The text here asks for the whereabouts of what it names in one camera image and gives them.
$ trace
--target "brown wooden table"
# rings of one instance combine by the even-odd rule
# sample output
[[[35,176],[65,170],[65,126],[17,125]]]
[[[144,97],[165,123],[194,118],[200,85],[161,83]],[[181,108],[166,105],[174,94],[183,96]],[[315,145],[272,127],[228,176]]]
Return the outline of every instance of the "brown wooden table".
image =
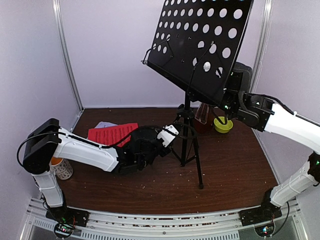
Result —
[[[174,108],[86,109],[74,133],[88,136],[99,122],[167,125]],[[169,154],[152,166],[126,176],[71,161],[74,174],[59,181],[69,206],[128,214],[189,214],[259,205],[277,182],[252,130],[233,121],[228,134],[214,129],[199,136],[204,189],[198,189],[196,162],[180,167]],[[174,143],[178,149],[181,141]]]

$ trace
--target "black music stand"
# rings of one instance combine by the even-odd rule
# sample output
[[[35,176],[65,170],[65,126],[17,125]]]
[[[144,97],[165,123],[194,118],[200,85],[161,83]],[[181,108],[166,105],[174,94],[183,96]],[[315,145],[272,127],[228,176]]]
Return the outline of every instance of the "black music stand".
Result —
[[[185,91],[177,118],[193,126],[190,101],[219,106],[235,65],[247,27],[253,0],[166,0],[152,47],[143,64]],[[188,136],[188,128],[183,135]],[[188,141],[182,141],[181,166],[196,159],[199,187],[203,188],[199,144],[187,159]]]

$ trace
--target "patterned cup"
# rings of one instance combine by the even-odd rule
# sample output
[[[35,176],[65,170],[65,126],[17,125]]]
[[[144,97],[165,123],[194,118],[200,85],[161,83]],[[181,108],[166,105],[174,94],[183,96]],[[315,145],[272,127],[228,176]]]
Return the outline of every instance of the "patterned cup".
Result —
[[[70,165],[69,161],[64,158],[52,158],[51,169],[61,180],[67,180],[71,178],[72,174],[74,173],[74,169]]]

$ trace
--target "white backdrop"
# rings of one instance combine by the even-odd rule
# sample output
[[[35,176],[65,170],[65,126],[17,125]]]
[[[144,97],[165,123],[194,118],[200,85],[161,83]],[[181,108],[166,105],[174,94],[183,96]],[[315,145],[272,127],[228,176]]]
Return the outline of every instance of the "white backdrop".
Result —
[[[64,0],[61,12],[84,107],[177,107],[184,92],[141,64],[164,0]],[[254,2],[238,61],[254,65],[264,0]]]
[[[262,60],[257,93],[279,98],[293,111],[320,123],[320,1],[276,0],[270,39]],[[312,150],[288,138],[260,133],[281,182],[295,173]],[[318,240],[320,188],[312,187],[297,200],[311,233]]]
[[[16,240],[31,196],[39,195],[17,148],[49,118],[69,129],[79,112],[51,1],[0,0],[0,102],[0,239]]]

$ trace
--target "green bowl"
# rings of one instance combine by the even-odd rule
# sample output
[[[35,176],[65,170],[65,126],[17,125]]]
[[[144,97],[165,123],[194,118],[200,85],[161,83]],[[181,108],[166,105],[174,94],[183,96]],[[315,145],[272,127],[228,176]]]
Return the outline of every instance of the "green bowl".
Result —
[[[219,119],[221,119],[223,123],[225,122],[224,116],[220,116]],[[231,120],[228,120],[227,124],[223,125],[218,121],[218,119],[215,118],[213,123],[215,130],[221,134],[227,134],[234,127],[234,123]]]

